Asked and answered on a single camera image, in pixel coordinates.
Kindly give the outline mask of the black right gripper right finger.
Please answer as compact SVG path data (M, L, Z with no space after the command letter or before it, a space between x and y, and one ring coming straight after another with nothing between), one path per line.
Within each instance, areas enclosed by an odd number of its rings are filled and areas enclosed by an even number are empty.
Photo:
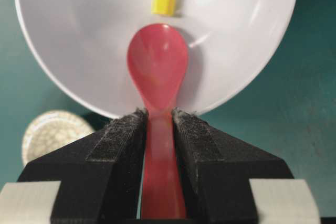
M286 162L178 108L172 111L187 216L259 221L249 179L292 179Z

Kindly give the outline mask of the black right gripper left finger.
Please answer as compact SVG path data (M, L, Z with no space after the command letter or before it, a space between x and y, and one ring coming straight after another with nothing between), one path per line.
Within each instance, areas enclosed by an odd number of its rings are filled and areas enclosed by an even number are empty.
M103 129L29 162L19 182L59 181L52 221L119 221L137 215L148 112L137 109Z

